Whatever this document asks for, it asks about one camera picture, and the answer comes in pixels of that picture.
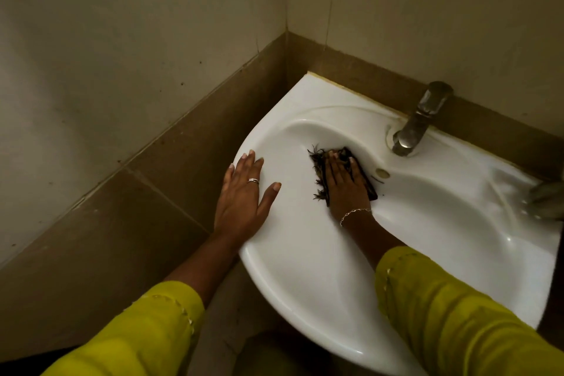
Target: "floor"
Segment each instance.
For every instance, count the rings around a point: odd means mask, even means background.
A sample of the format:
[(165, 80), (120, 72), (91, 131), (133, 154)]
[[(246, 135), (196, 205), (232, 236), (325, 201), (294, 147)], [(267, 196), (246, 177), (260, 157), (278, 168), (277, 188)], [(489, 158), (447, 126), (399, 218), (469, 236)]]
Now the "floor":
[[(265, 330), (294, 330), (254, 286), (241, 262), (215, 293), (187, 376), (231, 376), (245, 340)], [(378, 376), (342, 358), (333, 357), (343, 376)]]

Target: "silver chain bracelet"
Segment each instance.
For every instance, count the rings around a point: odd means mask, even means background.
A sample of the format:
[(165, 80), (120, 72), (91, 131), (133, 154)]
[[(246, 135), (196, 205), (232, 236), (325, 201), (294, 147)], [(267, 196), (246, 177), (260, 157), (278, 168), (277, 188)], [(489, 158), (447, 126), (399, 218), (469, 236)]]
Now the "silver chain bracelet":
[(341, 219), (341, 221), (339, 222), (339, 224), (341, 225), (341, 227), (343, 227), (343, 221), (345, 220), (346, 216), (351, 215), (352, 213), (356, 212), (356, 211), (368, 211), (369, 213), (372, 213), (372, 209), (352, 209), (351, 211), (349, 211), (347, 214), (345, 214), (343, 216), (343, 218)]

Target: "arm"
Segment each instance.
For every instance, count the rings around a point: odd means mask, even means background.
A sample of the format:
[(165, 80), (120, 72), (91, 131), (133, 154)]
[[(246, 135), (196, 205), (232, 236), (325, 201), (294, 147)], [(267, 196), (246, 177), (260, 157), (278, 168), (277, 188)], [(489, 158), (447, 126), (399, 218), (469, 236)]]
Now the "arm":
[[(355, 160), (351, 166), (352, 179), (336, 159), (326, 166), (336, 220), (370, 208)], [(376, 270), (380, 312), (429, 374), (564, 374), (564, 353), (511, 311), (405, 247), (370, 213), (352, 213), (343, 227)]]
[(253, 151), (227, 170), (215, 213), (214, 233), (164, 282), (116, 316), (87, 344), (55, 362), (46, 376), (174, 376), (207, 305), (239, 248), (264, 223), (280, 183), (259, 203), (264, 160)]

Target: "left hand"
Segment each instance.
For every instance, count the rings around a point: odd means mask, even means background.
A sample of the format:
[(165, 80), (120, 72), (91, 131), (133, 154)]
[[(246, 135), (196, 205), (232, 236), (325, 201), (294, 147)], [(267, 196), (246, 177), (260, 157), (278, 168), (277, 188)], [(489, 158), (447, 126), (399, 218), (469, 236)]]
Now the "left hand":
[(225, 238), (238, 250), (261, 228), (281, 184), (272, 183), (258, 202), (258, 184), (249, 179), (260, 179), (264, 159), (255, 161), (255, 153), (243, 153), (237, 167), (229, 166), (223, 177), (223, 187), (217, 202), (214, 237)]

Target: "faucet handle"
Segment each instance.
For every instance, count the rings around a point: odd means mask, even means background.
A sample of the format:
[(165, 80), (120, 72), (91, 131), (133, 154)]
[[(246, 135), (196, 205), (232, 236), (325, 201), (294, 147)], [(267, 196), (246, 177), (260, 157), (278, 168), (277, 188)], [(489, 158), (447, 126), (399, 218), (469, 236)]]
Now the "faucet handle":
[(417, 110), (426, 116), (436, 115), (453, 93), (454, 90), (448, 83), (435, 80), (427, 86), (425, 94), (419, 100)]

